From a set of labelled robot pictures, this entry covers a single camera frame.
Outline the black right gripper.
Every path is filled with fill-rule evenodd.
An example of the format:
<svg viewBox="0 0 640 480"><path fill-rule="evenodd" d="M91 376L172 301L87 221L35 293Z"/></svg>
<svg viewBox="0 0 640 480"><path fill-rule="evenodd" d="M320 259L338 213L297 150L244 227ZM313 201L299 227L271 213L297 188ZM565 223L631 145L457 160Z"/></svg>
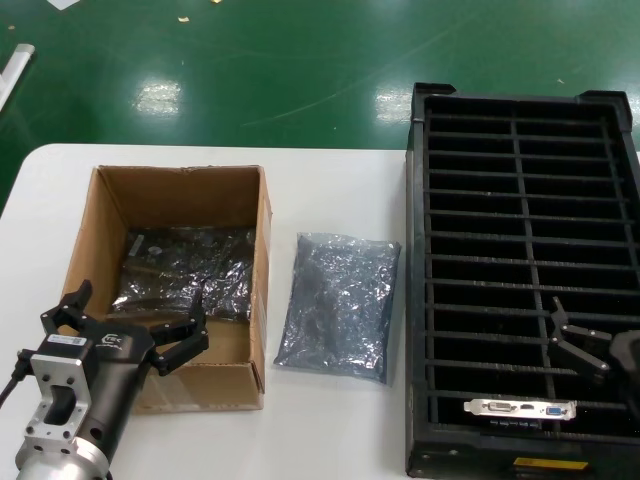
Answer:
<svg viewBox="0 0 640 480"><path fill-rule="evenodd" d="M570 323L569 315L557 296L553 297L553 303L555 310L551 313L551 320L554 327L548 347L550 359L594 384L604 384L611 370L605 360L609 351L620 374L628 380L639 379L639 330L612 336L576 326Z"/></svg>

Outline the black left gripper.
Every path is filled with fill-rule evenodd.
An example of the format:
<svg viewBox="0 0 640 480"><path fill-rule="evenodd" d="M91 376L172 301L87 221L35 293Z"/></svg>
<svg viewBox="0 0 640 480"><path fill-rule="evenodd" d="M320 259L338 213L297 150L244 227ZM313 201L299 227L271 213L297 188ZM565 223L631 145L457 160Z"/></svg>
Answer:
<svg viewBox="0 0 640 480"><path fill-rule="evenodd" d="M97 374L78 436L112 458L150 367L161 377L171 374L209 348L209 335L202 291L195 293L184 320L153 326L149 333L138 325L99 323L94 327L94 319L85 313L92 292L91 282L85 279L40 319L46 338L69 327L78 338L95 342Z"/></svg>

